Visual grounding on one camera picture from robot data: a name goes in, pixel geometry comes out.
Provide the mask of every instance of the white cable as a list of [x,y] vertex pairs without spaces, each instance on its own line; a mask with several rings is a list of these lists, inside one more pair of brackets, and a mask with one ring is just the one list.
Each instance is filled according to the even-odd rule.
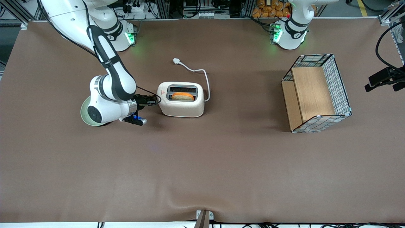
[[173,59],[173,62],[174,62],[176,65],[178,65],[178,64],[182,65],[183,67],[185,67],[185,68],[186,68],[187,70],[189,70],[189,71],[193,71],[193,72],[196,72],[196,71],[203,71],[203,72],[204,72],[205,79],[207,80],[207,87],[208,87],[208,98],[207,98],[206,100],[204,100],[204,101],[205,101],[205,102],[209,101],[209,99],[210,99],[210,97],[211,97],[211,92],[210,92],[210,88],[209,88],[208,76],[207,76],[207,73],[205,72],[205,70],[204,70],[204,69],[192,70],[192,69],[188,68],[184,63],[180,62],[180,60],[179,60],[178,58],[174,58],[174,59]]

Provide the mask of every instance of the white plug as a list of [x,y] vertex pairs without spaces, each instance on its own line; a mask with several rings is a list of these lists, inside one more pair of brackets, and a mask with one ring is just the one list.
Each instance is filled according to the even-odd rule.
[[173,62],[174,62],[176,65],[178,65],[178,64],[180,63],[180,60],[179,60],[178,58],[174,58],[174,59],[173,59]]

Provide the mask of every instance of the wooden board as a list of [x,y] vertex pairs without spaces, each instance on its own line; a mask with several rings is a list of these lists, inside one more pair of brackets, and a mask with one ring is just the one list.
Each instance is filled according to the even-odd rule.
[[291,131],[293,131],[303,123],[294,82],[283,81],[281,82],[281,87],[283,88],[284,100],[286,102],[288,122],[290,123]]
[[335,114],[322,67],[295,67],[292,77],[303,122],[317,115]]

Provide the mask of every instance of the brown tablecloth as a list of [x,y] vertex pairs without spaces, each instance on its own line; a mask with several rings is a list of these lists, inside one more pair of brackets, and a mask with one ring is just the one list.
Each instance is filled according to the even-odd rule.
[[[80,118],[97,60],[47,23],[21,31],[0,82],[0,221],[405,222],[405,90],[366,93],[385,66],[377,19],[316,19],[294,51],[250,20],[145,22],[120,54],[137,84],[204,88],[200,118],[140,112],[143,127]],[[401,66],[388,34],[381,55]],[[280,81],[301,54],[333,53],[353,116],[289,132]]]

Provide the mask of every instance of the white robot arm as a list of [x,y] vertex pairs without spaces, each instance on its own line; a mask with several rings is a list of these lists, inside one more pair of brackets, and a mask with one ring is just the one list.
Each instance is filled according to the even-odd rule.
[[292,6],[291,17],[276,22],[280,24],[282,33],[274,40],[280,47],[293,50],[304,41],[309,23],[314,17],[311,5],[330,4],[339,0],[288,0]]
[[85,123],[99,126],[120,120],[143,125],[146,119],[138,116],[138,110],[155,104],[156,97],[135,94],[134,78],[125,68],[108,35],[89,14],[88,5],[100,7],[113,2],[111,0],[87,0],[87,3],[83,0],[42,0],[55,29],[71,41],[93,50],[107,71],[106,75],[96,76],[90,82],[90,97],[83,104],[81,111]]

